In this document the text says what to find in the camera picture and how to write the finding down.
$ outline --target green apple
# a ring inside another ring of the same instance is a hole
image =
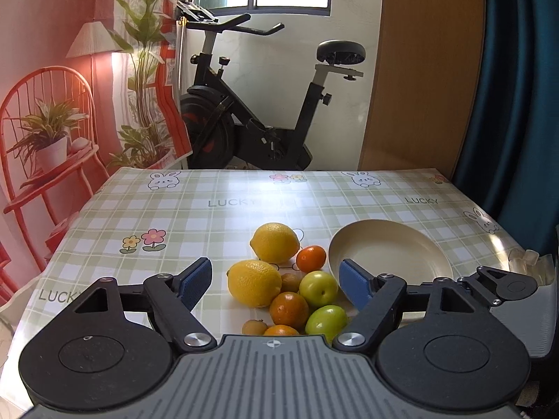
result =
[[[348,323],[346,311],[340,306],[324,306],[309,316],[305,332],[307,334],[324,334],[329,344]]]
[[[337,297],[336,279],[324,271],[308,273],[299,284],[299,294],[314,308],[332,304]]]

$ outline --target metal screw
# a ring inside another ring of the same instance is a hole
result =
[[[211,342],[211,337],[203,332],[192,332],[184,337],[188,346],[206,346]]]
[[[358,332],[345,332],[337,337],[337,341],[343,346],[359,346],[365,343],[365,337]]]

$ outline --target blue curtain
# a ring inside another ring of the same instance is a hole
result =
[[[525,249],[557,253],[559,0],[486,0],[480,79],[453,182]]]

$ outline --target brown wooden door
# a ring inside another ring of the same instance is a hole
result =
[[[485,0],[382,0],[360,169],[450,177],[481,63]]]

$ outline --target checkered tablecloth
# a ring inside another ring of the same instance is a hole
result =
[[[24,344],[100,277],[138,284],[156,273],[177,274],[201,256],[213,281],[194,315],[219,340],[250,318],[267,318],[227,291],[226,271],[254,258],[249,241],[265,222],[296,229],[301,246],[325,249],[334,233],[360,219],[402,222],[444,251],[455,277],[479,265],[508,268],[518,247],[436,170],[152,172],[120,169],[86,204],[40,279],[10,349],[0,395],[29,407],[17,376]],[[147,324],[144,316],[130,318]]]

